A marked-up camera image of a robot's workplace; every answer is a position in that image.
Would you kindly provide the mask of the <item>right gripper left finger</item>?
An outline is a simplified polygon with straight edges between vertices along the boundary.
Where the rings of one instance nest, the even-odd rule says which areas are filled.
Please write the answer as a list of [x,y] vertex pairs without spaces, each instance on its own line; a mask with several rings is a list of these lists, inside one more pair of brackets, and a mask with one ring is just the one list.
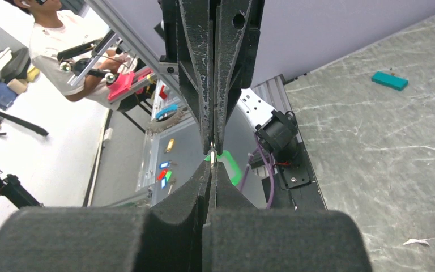
[[0,271],[201,271],[212,164],[150,208],[27,207],[0,229]]

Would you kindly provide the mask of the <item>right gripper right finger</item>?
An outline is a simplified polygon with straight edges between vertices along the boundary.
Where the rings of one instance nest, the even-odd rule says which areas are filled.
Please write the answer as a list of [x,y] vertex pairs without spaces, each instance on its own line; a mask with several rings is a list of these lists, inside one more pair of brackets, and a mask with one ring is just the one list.
[[203,271],[371,271],[361,233],[334,210],[258,209],[221,163],[202,163]]

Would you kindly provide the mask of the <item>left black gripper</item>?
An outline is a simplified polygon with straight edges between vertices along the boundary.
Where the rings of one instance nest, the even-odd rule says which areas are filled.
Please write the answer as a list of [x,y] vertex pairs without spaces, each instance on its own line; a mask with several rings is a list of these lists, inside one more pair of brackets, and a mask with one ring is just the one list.
[[223,152],[225,126],[241,89],[251,85],[264,1],[159,1],[165,53],[177,92],[199,120],[203,153]]

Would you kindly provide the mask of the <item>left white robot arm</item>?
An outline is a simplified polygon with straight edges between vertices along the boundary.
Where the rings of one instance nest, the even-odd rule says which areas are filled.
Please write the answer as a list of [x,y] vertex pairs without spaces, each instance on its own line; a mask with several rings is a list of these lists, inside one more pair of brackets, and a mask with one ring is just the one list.
[[195,118],[203,152],[223,152],[235,109],[261,143],[281,151],[298,132],[291,114],[277,111],[250,89],[258,53],[263,1],[160,1],[165,54],[177,93]]

